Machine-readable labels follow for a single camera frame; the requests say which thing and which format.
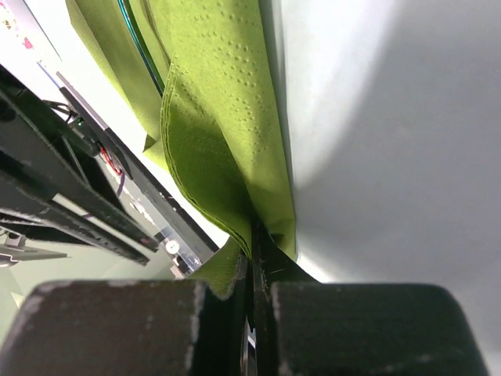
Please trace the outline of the iridescent rainbow fork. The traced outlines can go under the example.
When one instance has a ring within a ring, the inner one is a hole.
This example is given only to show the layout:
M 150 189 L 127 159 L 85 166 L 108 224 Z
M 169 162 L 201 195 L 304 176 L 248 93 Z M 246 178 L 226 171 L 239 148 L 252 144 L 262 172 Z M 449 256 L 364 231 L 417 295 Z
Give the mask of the iridescent rainbow fork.
M 118 0 L 119 9 L 121 11 L 121 15 L 124 18 L 127 29 L 132 37 L 133 42 L 135 43 L 136 48 L 138 49 L 139 55 L 144 62 L 148 73 L 159 92 L 159 95 L 162 96 L 164 93 L 164 81 L 160 76 L 160 73 L 156 67 L 156 64 L 153 61 L 153 57 L 148 50 L 146 42 L 142 36 L 142 33 L 139 29 L 139 25 L 135 19 L 132 6 L 129 0 Z

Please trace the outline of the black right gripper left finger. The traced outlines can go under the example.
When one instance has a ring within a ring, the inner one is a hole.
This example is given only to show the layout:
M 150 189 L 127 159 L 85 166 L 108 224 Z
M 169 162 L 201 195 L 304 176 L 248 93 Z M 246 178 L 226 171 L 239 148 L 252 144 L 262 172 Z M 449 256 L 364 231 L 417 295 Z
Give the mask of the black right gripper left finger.
M 242 375 L 247 264 L 225 300 L 198 280 L 58 280 L 25 299 L 4 375 Z

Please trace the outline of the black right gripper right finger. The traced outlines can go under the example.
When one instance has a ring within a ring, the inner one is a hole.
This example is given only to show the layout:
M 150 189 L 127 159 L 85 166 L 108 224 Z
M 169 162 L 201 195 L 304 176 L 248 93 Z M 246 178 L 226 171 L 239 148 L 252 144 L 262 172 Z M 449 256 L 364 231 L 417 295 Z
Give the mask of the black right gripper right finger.
M 452 294 L 433 284 L 323 284 L 251 230 L 259 375 L 486 375 Z

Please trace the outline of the green paper napkin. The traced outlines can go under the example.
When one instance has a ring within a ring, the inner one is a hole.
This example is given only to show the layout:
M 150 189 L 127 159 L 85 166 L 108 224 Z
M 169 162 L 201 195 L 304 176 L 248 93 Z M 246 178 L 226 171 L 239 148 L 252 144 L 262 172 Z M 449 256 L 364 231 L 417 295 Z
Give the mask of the green paper napkin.
M 69 1 L 77 35 L 146 131 L 145 155 L 229 235 L 196 272 L 228 298 L 261 222 L 294 257 L 295 216 L 256 1 L 133 1 L 164 81 L 159 95 L 116 1 Z

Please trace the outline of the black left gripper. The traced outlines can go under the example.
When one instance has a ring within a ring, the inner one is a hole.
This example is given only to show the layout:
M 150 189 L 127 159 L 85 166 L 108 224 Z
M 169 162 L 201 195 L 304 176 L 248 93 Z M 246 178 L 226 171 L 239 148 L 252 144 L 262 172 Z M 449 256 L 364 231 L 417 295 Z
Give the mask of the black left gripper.
M 96 157 L 98 143 L 1 69 L 1 213 L 21 217 L 139 265 L 159 243 L 123 209 Z

